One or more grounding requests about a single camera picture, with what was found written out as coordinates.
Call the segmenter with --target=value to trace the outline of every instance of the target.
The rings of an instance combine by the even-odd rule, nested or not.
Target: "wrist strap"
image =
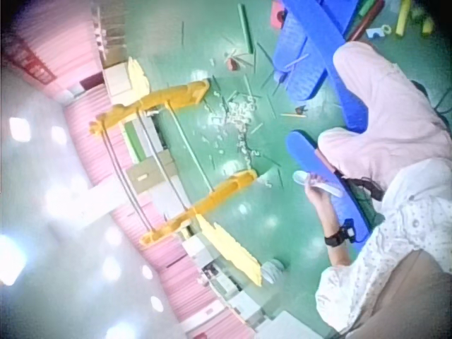
[[[350,243],[356,242],[356,232],[353,219],[345,219],[344,225],[339,227],[339,230],[331,237],[325,237],[325,244],[330,247],[340,246],[346,239],[349,239]]]

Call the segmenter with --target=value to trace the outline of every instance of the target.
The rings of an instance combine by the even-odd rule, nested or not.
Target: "hand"
[[[324,182],[324,180],[317,174],[308,175],[304,181],[304,192],[316,209],[331,202],[330,194],[328,192],[312,186],[318,182]]]

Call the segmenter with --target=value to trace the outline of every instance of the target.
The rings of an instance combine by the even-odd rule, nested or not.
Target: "pink curtain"
[[[56,76],[48,85],[11,65],[27,82],[55,98],[102,71],[89,0],[34,0],[25,6],[14,32]]]
[[[205,333],[208,339],[250,339],[255,335],[255,332],[244,325],[229,309],[188,333],[188,337],[192,339],[202,333]]]
[[[98,184],[110,175],[116,175],[102,139],[88,132],[89,121],[93,121],[96,115],[107,111],[110,106],[107,90],[104,85],[100,85],[66,107],[64,112],[78,156],[93,184]],[[123,170],[132,166],[119,128],[109,130],[109,136]],[[138,202],[154,227],[164,222],[148,194],[141,194]],[[131,204],[118,207],[112,212],[112,216],[137,249],[140,249],[139,239],[146,232],[146,228]],[[162,286],[179,321],[193,316],[216,300],[215,293],[209,287],[198,284],[198,269],[186,255],[177,237],[168,237],[158,242],[142,251],[142,255],[159,273]],[[253,335],[229,310],[223,311],[194,333],[204,331],[209,339],[245,339],[252,338]]]

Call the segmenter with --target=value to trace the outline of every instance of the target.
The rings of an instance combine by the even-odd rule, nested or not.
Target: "white shirt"
[[[392,271],[424,249],[452,273],[452,162],[429,159],[397,173],[383,197],[385,221],[350,266],[327,268],[316,293],[317,311],[338,332],[366,321]]]

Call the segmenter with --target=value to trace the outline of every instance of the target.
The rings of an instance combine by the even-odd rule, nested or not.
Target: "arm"
[[[309,201],[314,205],[317,215],[323,228],[323,234],[325,237],[331,237],[339,230],[338,217],[331,203],[330,195],[324,190],[317,189],[311,186],[311,183],[320,181],[317,176],[309,177],[305,183],[304,191]],[[347,247],[345,242],[337,247],[328,248],[328,257],[332,266],[348,266],[351,264],[350,257],[348,256]]]

